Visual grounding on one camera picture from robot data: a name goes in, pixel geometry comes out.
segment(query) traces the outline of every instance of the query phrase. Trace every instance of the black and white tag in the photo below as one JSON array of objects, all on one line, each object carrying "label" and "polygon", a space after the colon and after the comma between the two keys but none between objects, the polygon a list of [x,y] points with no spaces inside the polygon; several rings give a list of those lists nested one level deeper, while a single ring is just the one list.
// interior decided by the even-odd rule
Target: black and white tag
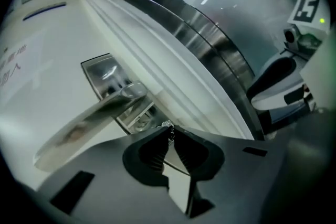
[{"label": "black and white tag", "polygon": [[300,0],[293,20],[311,23],[315,17],[320,0]]}]

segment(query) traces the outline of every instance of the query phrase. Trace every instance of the curved metal panel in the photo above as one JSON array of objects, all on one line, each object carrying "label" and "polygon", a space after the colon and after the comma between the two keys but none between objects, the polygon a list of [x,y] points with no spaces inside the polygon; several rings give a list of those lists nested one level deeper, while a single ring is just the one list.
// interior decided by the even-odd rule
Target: curved metal panel
[{"label": "curved metal panel", "polygon": [[245,90],[254,78],[253,71],[235,44],[207,16],[183,0],[152,0],[177,15],[193,30],[199,33],[218,54],[237,77]]},{"label": "curved metal panel", "polygon": [[[256,110],[251,106],[246,97],[245,87],[240,82],[238,76],[235,75],[230,66],[223,60],[222,54],[216,49],[216,47],[210,45],[209,42],[200,33],[193,29],[181,17],[177,16],[175,13],[154,2],[153,0],[124,1],[135,6],[156,20],[166,30],[172,33],[185,47],[187,47],[194,56],[197,57],[203,66],[219,82],[233,103],[236,105],[246,124],[250,128],[254,138],[261,139],[262,131],[260,122]],[[209,36],[208,40],[210,40],[210,38],[213,38],[213,44],[219,44],[221,42],[220,40],[216,41],[214,36]],[[244,76],[250,77],[250,80],[252,80],[251,72],[242,72],[240,73],[239,78],[242,79]]]}]

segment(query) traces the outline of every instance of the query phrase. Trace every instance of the poster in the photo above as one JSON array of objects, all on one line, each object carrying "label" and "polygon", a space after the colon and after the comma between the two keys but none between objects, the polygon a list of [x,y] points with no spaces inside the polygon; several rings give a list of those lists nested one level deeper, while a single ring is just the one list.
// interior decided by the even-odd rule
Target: poster
[{"label": "poster", "polygon": [[10,46],[3,54],[0,59],[1,106],[26,83],[34,80],[39,70],[43,44],[44,32],[39,32]]}]

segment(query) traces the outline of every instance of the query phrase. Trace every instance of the black slot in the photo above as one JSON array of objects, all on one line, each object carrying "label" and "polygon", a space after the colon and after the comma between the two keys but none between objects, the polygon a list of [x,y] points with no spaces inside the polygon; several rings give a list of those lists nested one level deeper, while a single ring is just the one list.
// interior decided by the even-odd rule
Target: black slot
[{"label": "black slot", "polygon": [[258,148],[254,148],[254,147],[249,147],[249,146],[244,148],[243,151],[246,152],[246,153],[250,153],[250,154],[261,156],[261,157],[265,157],[266,154],[267,154],[267,151],[260,150]]},{"label": "black slot", "polygon": [[283,97],[283,99],[285,100],[286,104],[292,104],[294,102],[303,99],[303,95],[304,95],[303,87],[300,87],[299,89],[286,94]]},{"label": "black slot", "polygon": [[78,172],[56,195],[50,203],[66,214],[70,214],[83,195],[94,174]]}]

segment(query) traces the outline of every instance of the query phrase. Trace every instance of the black rubber part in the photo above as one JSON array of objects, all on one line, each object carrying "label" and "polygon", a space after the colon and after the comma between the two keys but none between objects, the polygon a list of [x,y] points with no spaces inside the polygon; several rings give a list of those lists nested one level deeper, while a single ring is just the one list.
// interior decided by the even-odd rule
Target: black rubber part
[{"label": "black rubber part", "polygon": [[60,191],[50,203],[66,214],[70,214],[94,178],[94,174],[78,172]]},{"label": "black rubber part", "polygon": [[250,146],[244,148],[243,151],[249,154],[260,156],[260,157],[265,157],[267,154],[267,151],[260,150],[258,148],[250,147]]},{"label": "black rubber part", "polygon": [[252,100],[254,96],[270,88],[274,84],[280,82],[285,77],[294,72],[296,68],[295,60],[283,57],[277,59],[266,69],[260,78],[247,90],[246,96],[248,100]]},{"label": "black rubber part", "polygon": [[195,182],[212,179],[224,163],[223,151],[212,142],[179,126],[175,127],[174,134],[175,150],[180,158],[187,156],[185,166],[191,179]]},{"label": "black rubber part", "polygon": [[285,32],[285,38],[290,43],[293,43],[294,40],[295,40],[294,35],[293,35],[293,33],[291,31],[286,31]]},{"label": "black rubber part", "polygon": [[162,152],[163,148],[166,147],[166,151],[168,150],[170,135],[168,128],[161,128],[158,132],[133,143],[124,151],[122,161],[125,169],[142,184],[169,187],[168,178],[153,169],[149,162],[158,154],[157,152]]}]

